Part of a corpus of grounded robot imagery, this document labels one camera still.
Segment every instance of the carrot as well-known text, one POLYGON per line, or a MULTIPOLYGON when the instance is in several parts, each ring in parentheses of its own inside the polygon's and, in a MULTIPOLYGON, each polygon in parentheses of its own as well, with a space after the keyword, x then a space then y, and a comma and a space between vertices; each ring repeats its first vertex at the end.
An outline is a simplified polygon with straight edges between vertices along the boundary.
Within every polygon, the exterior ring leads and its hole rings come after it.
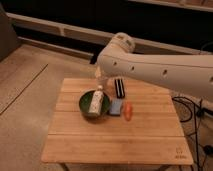
POLYGON ((126 121, 130 121, 132 118, 132 104, 130 102, 124 104, 124 118, 126 121))

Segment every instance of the small bottle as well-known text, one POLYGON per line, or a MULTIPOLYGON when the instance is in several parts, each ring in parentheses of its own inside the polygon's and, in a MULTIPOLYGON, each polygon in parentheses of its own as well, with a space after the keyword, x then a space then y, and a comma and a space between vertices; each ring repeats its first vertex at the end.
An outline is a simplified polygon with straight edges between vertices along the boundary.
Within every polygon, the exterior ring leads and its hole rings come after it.
POLYGON ((96 90, 93 93, 92 101, 89 107, 89 113, 96 114, 96 115, 101 114, 102 102, 104 98, 104 93, 102 90, 103 90, 103 86, 99 85, 98 90, 96 90))

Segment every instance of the bamboo table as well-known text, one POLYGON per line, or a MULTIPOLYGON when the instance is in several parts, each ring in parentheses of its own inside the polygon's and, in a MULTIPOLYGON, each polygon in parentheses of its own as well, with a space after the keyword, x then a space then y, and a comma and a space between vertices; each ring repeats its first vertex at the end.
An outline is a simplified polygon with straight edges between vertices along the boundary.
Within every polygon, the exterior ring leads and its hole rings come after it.
MULTIPOLYGON (((78 102, 85 92, 96 87, 95 79, 64 79, 42 153, 43 162, 193 164, 167 89, 124 79, 124 101, 132 103, 132 120, 106 116, 99 122, 88 122, 78 102)), ((113 80, 109 80, 105 92, 111 99, 116 97, 113 80)))

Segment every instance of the bowl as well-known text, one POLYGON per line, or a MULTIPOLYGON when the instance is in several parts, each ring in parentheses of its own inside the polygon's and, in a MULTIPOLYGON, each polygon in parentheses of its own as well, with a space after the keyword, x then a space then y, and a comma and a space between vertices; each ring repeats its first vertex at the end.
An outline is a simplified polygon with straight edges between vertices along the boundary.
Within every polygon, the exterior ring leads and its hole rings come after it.
POLYGON ((101 114, 94 114, 94 113, 89 113, 89 107, 92 101, 93 93, 95 90, 88 91, 84 95, 81 96, 79 100, 79 108, 82 113, 82 115, 86 118, 99 118, 103 115, 105 115, 110 108, 110 99, 109 97, 104 93, 103 97, 103 102, 102 102, 102 107, 101 107, 101 114))

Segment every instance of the gray floor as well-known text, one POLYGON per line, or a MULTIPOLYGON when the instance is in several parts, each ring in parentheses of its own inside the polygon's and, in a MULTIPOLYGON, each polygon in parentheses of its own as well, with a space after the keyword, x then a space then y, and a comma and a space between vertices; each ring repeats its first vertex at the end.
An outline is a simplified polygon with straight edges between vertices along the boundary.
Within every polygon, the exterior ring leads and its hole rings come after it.
MULTIPOLYGON (((61 171, 57 164, 43 164, 40 161, 60 85, 65 77, 94 77, 96 67, 89 65, 88 60, 28 45, 22 46, 3 61, 0 67, 1 97, 10 91, 9 98, 6 101, 1 99, 0 103, 1 112, 5 109, 0 116, 0 171, 61 171), (36 77, 47 64, 43 72, 36 77)), ((181 106, 176 107, 179 114, 185 112, 181 106)), ((186 133, 193 131, 192 125, 192 122, 183 125, 186 133)), ((200 128, 201 144, 213 144, 212 119, 203 119, 200 128)), ((193 151, 194 142, 189 140, 189 144, 193 151)), ((208 158, 204 170, 213 170, 212 162, 213 160, 208 158)), ((73 171, 146 170, 140 166, 123 165, 68 166, 73 171)))

